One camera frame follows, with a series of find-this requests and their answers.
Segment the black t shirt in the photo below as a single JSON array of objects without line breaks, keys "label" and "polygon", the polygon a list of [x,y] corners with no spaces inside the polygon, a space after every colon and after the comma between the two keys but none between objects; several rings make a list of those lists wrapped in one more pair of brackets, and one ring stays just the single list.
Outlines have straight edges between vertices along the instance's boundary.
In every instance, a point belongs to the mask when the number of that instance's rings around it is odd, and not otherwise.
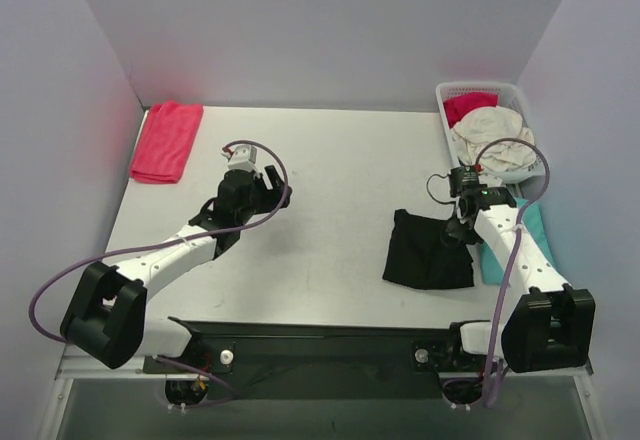
[{"label": "black t shirt", "polygon": [[457,290],[474,286],[467,246],[445,232],[447,222],[394,212],[382,279],[414,290]]}]

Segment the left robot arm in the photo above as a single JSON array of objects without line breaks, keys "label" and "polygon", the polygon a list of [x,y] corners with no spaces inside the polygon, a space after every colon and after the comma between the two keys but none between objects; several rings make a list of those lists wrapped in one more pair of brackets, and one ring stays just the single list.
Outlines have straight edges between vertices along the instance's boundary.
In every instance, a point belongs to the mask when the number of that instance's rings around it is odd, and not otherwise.
[{"label": "left robot arm", "polygon": [[174,317],[148,318],[148,301],[221,257],[242,231],[256,226],[255,216],[266,221],[287,207],[291,193],[284,168],[227,171],[216,197],[170,239],[129,249],[114,265],[94,261],[84,269],[60,326],[62,338],[111,369],[136,355],[165,356],[182,372],[195,369],[203,350],[195,331]]}]

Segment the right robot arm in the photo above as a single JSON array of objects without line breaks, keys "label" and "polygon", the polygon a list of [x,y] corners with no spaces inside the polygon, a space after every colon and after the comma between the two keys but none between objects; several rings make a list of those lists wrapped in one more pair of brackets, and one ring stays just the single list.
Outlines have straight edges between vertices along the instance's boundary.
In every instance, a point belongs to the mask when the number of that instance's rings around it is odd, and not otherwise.
[{"label": "right robot arm", "polygon": [[448,181],[455,210],[446,234],[489,247],[520,298],[504,314],[502,289],[494,318],[462,324],[443,343],[444,359],[455,368],[478,356],[500,359],[516,373],[584,366],[595,316],[591,293],[573,288],[547,260],[508,189],[481,183],[477,166],[452,169]]}]

